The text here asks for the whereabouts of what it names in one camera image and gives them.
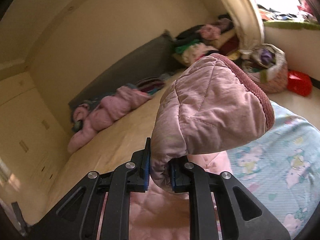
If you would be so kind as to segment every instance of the metal pivot bolt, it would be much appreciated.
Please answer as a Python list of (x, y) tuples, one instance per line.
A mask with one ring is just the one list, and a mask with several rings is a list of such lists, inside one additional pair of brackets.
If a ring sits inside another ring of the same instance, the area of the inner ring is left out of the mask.
[(195, 166), (195, 165), (194, 165), (193, 163), (185, 163), (185, 164), (184, 164), (184, 167), (185, 167), (186, 169), (189, 169), (189, 170), (193, 169), (194, 166)]
[(89, 179), (95, 179), (98, 176), (98, 173), (96, 173), (95, 171), (90, 171), (88, 173), (88, 178)]
[(224, 179), (230, 179), (231, 178), (231, 174), (227, 171), (223, 172), (221, 174), (221, 176), (224, 178)]
[(125, 167), (128, 169), (133, 169), (135, 166), (136, 166), (136, 164), (133, 162), (128, 162), (125, 164)]

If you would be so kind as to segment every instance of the red box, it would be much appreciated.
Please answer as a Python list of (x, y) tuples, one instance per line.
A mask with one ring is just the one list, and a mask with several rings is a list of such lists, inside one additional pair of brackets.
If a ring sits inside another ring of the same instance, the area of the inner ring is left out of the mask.
[(299, 71), (288, 71), (287, 89), (298, 95), (307, 97), (312, 91), (312, 82), (308, 75)]

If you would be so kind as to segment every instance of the fabric basket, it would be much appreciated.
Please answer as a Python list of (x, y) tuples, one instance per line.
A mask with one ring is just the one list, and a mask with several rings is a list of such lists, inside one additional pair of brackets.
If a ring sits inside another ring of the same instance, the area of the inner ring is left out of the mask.
[[(247, 67), (250, 61), (245, 60), (242, 64), (242, 69), (265, 93), (281, 92), (286, 89), (288, 84), (288, 64), (285, 54), (276, 46), (266, 43), (255, 48), (255, 50), (262, 48), (272, 48), (274, 50), (276, 63), (268, 69), (250, 73)], [(250, 57), (253, 52), (254, 50), (250, 53), (246, 52), (246, 55)]]

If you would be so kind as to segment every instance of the green cloth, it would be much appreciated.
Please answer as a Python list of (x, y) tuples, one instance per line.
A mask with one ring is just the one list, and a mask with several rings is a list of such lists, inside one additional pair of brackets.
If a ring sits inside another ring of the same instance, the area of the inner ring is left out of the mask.
[(289, 29), (289, 30), (320, 30), (319, 24), (309, 23), (309, 22), (295, 22), (292, 20), (287, 21), (266, 21), (263, 23), (265, 27), (278, 28), (278, 29)]
[(193, 40), (190, 43), (180, 46), (180, 47), (176, 47), (175, 51), (177, 54), (182, 54), (187, 48), (189, 48), (191, 45), (197, 44), (199, 43), (200, 40)]

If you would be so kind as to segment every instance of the floor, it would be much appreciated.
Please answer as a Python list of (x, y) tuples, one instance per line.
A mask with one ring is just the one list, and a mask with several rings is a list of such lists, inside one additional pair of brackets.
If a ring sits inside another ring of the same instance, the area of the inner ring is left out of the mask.
[(268, 94), (270, 100), (300, 115), (320, 130), (320, 90), (313, 88), (308, 97), (299, 96), (290, 91)]

